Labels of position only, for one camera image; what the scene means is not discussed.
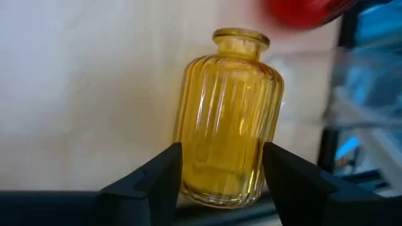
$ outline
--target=dark surface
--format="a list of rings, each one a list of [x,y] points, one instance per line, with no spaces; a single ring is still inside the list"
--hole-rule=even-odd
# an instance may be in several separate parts
[[[273,143],[264,145],[263,164],[283,226],[402,225],[402,196],[363,190]]]
[[[175,214],[175,226],[207,226],[234,225],[236,223],[256,220],[258,218],[276,215],[276,209],[269,193],[265,193],[250,207],[226,210],[191,205],[178,208]]]
[[[181,177],[173,144],[101,191],[0,191],[0,225],[171,225]]]
[[[339,131],[335,129],[324,129],[321,136],[317,165],[326,172],[333,173],[335,167],[335,155],[338,150]]]

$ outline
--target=bottle base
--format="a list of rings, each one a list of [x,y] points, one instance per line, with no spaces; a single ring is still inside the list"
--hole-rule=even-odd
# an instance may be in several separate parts
[[[192,188],[191,186],[186,185],[185,183],[182,183],[182,187],[180,190],[180,193],[196,202],[202,205],[206,205],[208,207],[214,207],[214,208],[242,208],[242,207],[247,207],[249,205],[252,205],[254,202],[257,201],[259,198],[260,194],[257,196],[253,197],[253,194],[247,194],[246,196],[244,195],[238,195],[238,196],[232,196],[232,195],[223,195],[223,194],[206,194],[203,192],[198,191],[195,188]]]

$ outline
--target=bottle rim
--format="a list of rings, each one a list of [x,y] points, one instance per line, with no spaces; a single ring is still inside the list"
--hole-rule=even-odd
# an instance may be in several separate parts
[[[245,38],[249,38],[252,40],[258,41],[260,44],[263,44],[263,48],[268,48],[271,41],[269,38],[258,31],[253,31],[244,28],[221,28],[215,30],[214,34],[212,35],[212,39],[217,43],[218,38],[223,36],[241,36]]]

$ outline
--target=glass bottle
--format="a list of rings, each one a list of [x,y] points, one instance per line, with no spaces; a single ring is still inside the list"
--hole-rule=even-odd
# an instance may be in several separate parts
[[[174,134],[183,147],[181,193],[237,208],[261,194],[262,147],[273,139],[284,86],[258,61],[269,46],[263,34],[223,28],[213,40],[218,54],[194,59],[184,72]]]

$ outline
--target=clear plastic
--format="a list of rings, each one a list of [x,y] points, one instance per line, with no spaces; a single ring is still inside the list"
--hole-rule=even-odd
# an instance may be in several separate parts
[[[286,84],[278,125],[349,130],[402,195],[402,58],[374,51],[276,55]]]

